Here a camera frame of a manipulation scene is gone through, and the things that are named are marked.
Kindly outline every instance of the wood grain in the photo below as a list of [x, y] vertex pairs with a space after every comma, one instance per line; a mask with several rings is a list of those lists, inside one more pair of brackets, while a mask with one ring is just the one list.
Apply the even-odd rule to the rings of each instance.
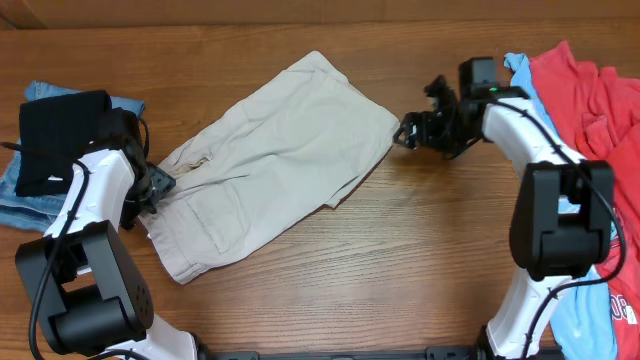
[[26, 29], [640, 16], [635, 0], [0, 0], [0, 14], [3, 7]]
[[[579, 59], [640, 77], [637, 34], [633, 19], [4, 31], [0, 134], [17, 139], [18, 106], [34, 79], [106, 89], [146, 101], [151, 160], [159, 162], [314, 49], [402, 117], [427, 108], [421, 88], [436, 75], [457, 84], [457, 64], [469, 57], [535, 55], [562, 39]], [[0, 151], [0, 166], [11, 156]], [[451, 162], [393, 148], [337, 209], [315, 212], [249, 258], [185, 286], [166, 274], [143, 228], [121, 236], [156, 312], [216, 351], [464, 344], [507, 290], [517, 189], [511, 164], [492, 145]], [[0, 228], [0, 358], [30, 355], [30, 305], [13, 256], [38, 237]]]

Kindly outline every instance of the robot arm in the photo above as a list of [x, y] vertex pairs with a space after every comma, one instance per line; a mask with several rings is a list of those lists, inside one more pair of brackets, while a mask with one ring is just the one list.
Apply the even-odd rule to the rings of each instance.
[[[460, 102], [442, 76], [425, 92], [435, 109], [407, 114], [396, 143], [430, 147], [453, 159], [483, 139], [502, 150], [522, 181], [509, 234], [517, 266], [498, 313], [479, 341], [487, 359], [521, 359], [529, 327], [550, 291], [584, 276], [608, 255], [610, 217], [593, 192], [612, 203], [612, 170], [604, 162], [585, 161], [546, 128], [522, 89], [500, 86], [491, 58], [471, 59], [460, 66]], [[589, 174], [593, 189], [579, 181], [551, 141]], [[558, 214], [561, 198], [580, 204], [579, 213]], [[540, 353], [539, 344], [563, 295], [552, 299], [537, 320], [527, 358], [557, 358], [557, 353]]]
[[[137, 127], [128, 129], [137, 131]], [[139, 134], [114, 137], [114, 132], [91, 144], [93, 151], [79, 159], [90, 176], [66, 234], [61, 231], [85, 180], [78, 165], [73, 166], [73, 181], [55, 222], [43, 238], [18, 248], [18, 272], [34, 303], [46, 263], [53, 256], [50, 245], [62, 241], [47, 275], [37, 318], [47, 343], [59, 354], [93, 356], [123, 350], [120, 356], [126, 358], [133, 351], [146, 359], [204, 360], [206, 348], [194, 336], [154, 314], [147, 284], [117, 234], [119, 225], [135, 218], [137, 209], [154, 205], [153, 197], [161, 196], [158, 187], [168, 191], [175, 181], [146, 163], [135, 141]], [[95, 284], [74, 291], [62, 287], [88, 272], [93, 273]]]

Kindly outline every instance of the black cloth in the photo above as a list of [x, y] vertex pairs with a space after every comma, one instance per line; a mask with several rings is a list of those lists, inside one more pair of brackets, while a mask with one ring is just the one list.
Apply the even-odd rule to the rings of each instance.
[[101, 141], [128, 135], [143, 149], [142, 137], [138, 123], [140, 120], [136, 114], [122, 108], [111, 109], [98, 117], [98, 136]]
[[[20, 105], [20, 138], [25, 147], [79, 159], [98, 137], [98, 118], [111, 109], [107, 92], [88, 91], [40, 99]], [[49, 180], [49, 177], [62, 180]], [[23, 154], [17, 196], [67, 193], [72, 164]]]

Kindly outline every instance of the clothing pile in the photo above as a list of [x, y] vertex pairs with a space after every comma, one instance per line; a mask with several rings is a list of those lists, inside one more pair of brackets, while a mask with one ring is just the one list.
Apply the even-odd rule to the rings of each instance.
[[[621, 220], [627, 256], [622, 272], [606, 284], [567, 290], [551, 319], [554, 336], [567, 359], [640, 359], [640, 80], [618, 77], [616, 69], [600, 71], [592, 62], [576, 61], [568, 43], [529, 61], [507, 54], [505, 66], [515, 73], [536, 111], [562, 140], [589, 160], [606, 160], [615, 174], [614, 207]], [[568, 203], [560, 212], [576, 212]], [[617, 234], [607, 260], [585, 279], [608, 275], [619, 261]]]
[[[20, 107], [23, 145], [71, 158], [80, 155], [95, 136], [101, 116], [140, 118], [144, 111], [142, 101], [109, 97], [104, 91], [81, 93], [40, 81], [27, 87], [25, 97], [28, 102]], [[71, 174], [70, 164], [23, 158], [15, 152], [0, 180], [0, 224], [47, 230], [62, 209]]]

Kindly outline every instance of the wooden wall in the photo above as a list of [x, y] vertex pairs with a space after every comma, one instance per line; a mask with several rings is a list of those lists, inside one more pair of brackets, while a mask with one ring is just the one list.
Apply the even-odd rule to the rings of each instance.
[[0, 0], [17, 28], [638, 17], [637, 0]]

